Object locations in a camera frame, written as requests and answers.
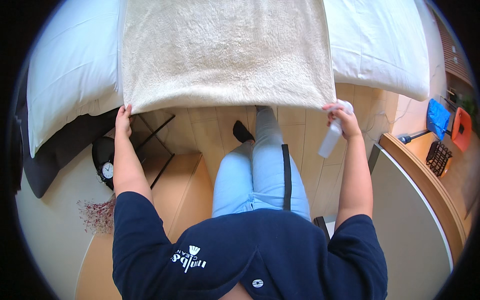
orange chair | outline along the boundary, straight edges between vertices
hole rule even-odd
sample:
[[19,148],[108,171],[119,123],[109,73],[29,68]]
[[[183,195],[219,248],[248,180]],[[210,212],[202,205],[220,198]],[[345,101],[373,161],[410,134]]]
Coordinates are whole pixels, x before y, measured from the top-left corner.
[[472,119],[470,115],[463,109],[457,108],[453,119],[452,131],[447,132],[452,137],[452,142],[462,152],[470,145],[470,136],[472,134]]

black strap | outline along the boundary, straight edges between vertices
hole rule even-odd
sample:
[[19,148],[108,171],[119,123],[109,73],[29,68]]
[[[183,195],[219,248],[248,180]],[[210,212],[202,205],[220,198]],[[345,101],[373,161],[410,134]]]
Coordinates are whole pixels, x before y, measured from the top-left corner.
[[282,145],[283,153],[283,176],[285,180],[285,196],[283,197],[283,209],[290,210],[290,199],[292,197],[292,170],[290,167],[290,154],[288,145]]

navy blue shirt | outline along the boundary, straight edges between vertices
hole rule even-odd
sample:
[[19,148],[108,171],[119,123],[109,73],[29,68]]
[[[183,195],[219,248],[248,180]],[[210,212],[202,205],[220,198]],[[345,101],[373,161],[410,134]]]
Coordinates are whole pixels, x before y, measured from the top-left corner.
[[175,244],[143,196],[117,198],[113,280],[124,299],[385,299],[387,268],[372,220],[353,216],[326,244],[290,212],[258,209],[188,228]]

spray bottle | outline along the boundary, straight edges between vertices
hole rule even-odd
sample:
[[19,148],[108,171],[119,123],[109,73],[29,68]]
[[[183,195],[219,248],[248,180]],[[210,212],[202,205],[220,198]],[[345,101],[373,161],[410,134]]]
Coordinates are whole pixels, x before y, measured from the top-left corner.
[[[332,106],[328,109],[328,111],[333,111],[335,109],[339,109],[340,107],[344,107],[343,111],[349,115],[353,113],[353,106],[350,102],[343,101],[338,99],[336,105]],[[318,155],[328,158],[330,153],[332,153],[333,148],[335,147],[338,138],[342,135],[342,121],[339,118],[336,118],[330,124],[330,128],[328,129],[327,135],[318,149]]]

button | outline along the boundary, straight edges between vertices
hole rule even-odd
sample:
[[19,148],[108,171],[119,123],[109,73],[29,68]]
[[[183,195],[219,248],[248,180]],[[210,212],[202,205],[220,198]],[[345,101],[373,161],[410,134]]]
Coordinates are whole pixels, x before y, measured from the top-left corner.
[[252,285],[253,285],[254,288],[261,288],[264,285],[264,281],[261,280],[261,279],[255,279],[252,282]]

